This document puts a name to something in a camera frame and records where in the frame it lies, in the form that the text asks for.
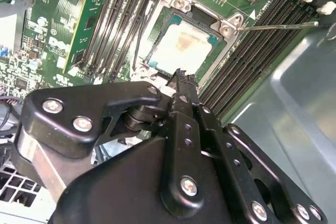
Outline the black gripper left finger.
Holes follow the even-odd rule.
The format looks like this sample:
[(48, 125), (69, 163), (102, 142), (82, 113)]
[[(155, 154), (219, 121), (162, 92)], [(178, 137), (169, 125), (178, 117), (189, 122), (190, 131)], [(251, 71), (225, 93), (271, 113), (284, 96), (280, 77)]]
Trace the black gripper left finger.
[(172, 215), (204, 205), (199, 125), (187, 75), (168, 81), (172, 96), (145, 81), (42, 89), (25, 100), (22, 155), (57, 202), (79, 176), (145, 141), (166, 140), (160, 185)]

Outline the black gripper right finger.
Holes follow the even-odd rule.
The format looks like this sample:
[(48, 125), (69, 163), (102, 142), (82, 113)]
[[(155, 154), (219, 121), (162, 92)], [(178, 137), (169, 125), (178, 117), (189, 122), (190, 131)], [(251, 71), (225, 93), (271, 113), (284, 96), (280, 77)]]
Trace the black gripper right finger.
[(237, 125), (221, 126), (187, 77), (205, 162), (204, 209), (191, 223), (328, 223), (322, 209)]

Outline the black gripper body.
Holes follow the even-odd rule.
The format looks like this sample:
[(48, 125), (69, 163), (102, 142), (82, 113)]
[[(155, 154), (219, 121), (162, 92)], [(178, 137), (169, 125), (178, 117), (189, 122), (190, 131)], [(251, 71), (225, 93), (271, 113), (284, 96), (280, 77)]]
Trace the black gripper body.
[(166, 140), (140, 143), (76, 178), (57, 202), (50, 223), (251, 223), (224, 196), (213, 160), (195, 164), (202, 174), (204, 205), (178, 218), (162, 203), (160, 185)]

